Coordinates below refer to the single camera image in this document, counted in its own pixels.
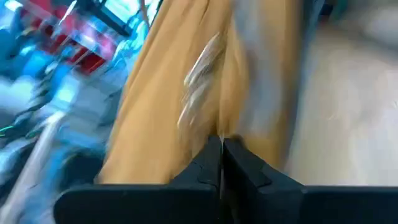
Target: beige surface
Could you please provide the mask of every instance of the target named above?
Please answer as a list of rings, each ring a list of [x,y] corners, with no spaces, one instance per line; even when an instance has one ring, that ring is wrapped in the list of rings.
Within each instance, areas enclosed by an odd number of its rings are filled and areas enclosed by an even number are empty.
[[[398,185],[398,57],[322,28],[287,171],[310,185]]]
[[[273,114],[271,128],[256,132],[257,135],[252,131],[242,133],[246,134],[250,150],[273,166],[279,166],[287,127],[286,105],[293,83],[290,74],[282,74],[290,73],[294,67],[295,51],[289,49],[294,46],[290,42],[297,40],[292,27],[298,26],[292,23],[298,20],[291,13],[297,10],[296,1],[235,1],[246,7],[241,21],[255,24],[248,31],[261,31],[251,45],[252,52],[247,51],[251,41],[243,45],[243,38],[238,35],[242,31],[236,31],[232,18],[237,9],[232,10],[231,0],[163,2],[125,86],[111,149],[100,175],[102,183],[167,183],[192,160],[206,134],[233,134],[252,78],[248,76],[246,57],[257,58],[256,49],[262,45],[272,46],[268,52],[271,56],[263,59],[272,58],[275,69],[271,73],[260,72],[257,77],[263,76],[263,81],[277,84],[274,90],[263,93],[268,97],[278,95],[280,103],[267,109]],[[197,135],[196,131],[181,133],[177,121],[183,107],[183,79],[206,43],[217,33],[222,36],[225,48],[215,66],[209,96],[199,111],[204,118],[200,134],[205,135]],[[186,144],[187,139],[193,138],[201,142],[195,148]]]

